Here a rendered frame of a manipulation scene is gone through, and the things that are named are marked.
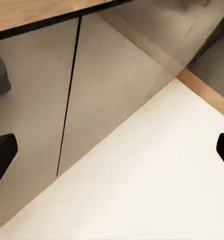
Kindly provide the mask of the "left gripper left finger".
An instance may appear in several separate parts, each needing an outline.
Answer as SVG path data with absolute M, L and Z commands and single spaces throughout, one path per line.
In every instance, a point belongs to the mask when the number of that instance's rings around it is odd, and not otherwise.
M 16 137 L 13 133 L 0 136 L 0 180 L 18 152 Z

